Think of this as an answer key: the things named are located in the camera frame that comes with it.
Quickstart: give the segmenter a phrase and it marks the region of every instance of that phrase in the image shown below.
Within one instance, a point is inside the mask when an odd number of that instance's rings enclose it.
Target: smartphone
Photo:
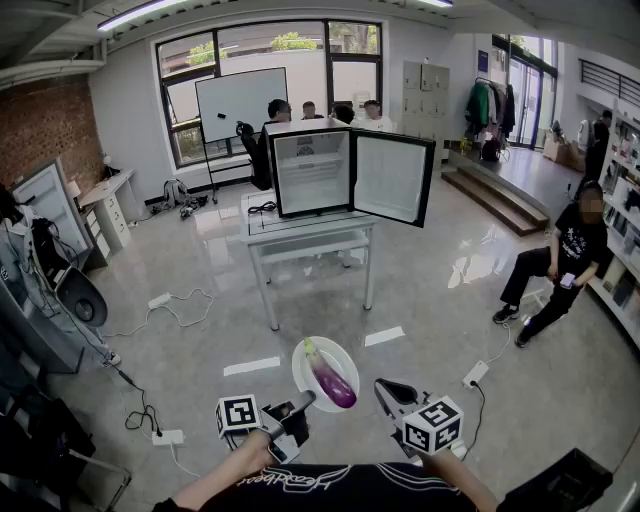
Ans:
[[[562,286],[563,288],[571,288],[573,286],[573,280],[576,278],[576,276],[574,276],[573,274],[565,274],[562,276],[562,279],[560,280],[560,286]]]

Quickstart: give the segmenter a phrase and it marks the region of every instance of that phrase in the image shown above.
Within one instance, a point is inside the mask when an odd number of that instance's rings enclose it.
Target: red brick wall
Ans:
[[[87,75],[0,91],[0,182],[8,187],[58,156],[82,195],[100,181],[102,149]]]

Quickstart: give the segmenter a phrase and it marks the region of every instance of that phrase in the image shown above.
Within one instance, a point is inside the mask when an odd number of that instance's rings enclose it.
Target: ceiling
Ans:
[[[0,69],[29,62],[92,59],[99,23],[147,0],[0,0]],[[257,10],[364,10],[455,32],[542,35],[584,45],[640,67],[640,0],[187,0],[107,34],[115,49],[169,27]]]

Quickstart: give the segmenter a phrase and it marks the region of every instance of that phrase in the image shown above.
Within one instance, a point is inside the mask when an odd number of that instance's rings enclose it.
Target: ceiling light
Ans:
[[[124,23],[128,23],[131,20],[139,18],[140,16],[144,16],[145,14],[149,14],[151,12],[157,11],[159,9],[164,9],[165,7],[169,7],[170,5],[179,4],[185,2],[186,0],[153,0],[152,2],[147,2],[146,4],[139,5],[138,7],[134,7],[133,9],[129,9],[113,18],[108,19],[98,25],[98,30],[101,32],[106,32],[107,30],[111,30],[112,28],[116,28]]]
[[[453,7],[451,0],[418,0],[429,5],[435,5],[436,7]]]

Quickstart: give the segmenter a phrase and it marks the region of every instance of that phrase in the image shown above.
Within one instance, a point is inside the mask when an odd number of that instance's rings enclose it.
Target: purple eggplant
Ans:
[[[351,386],[325,361],[322,354],[313,346],[309,338],[304,339],[304,353],[307,356],[313,375],[322,390],[338,407],[348,409],[356,403],[356,394]]]

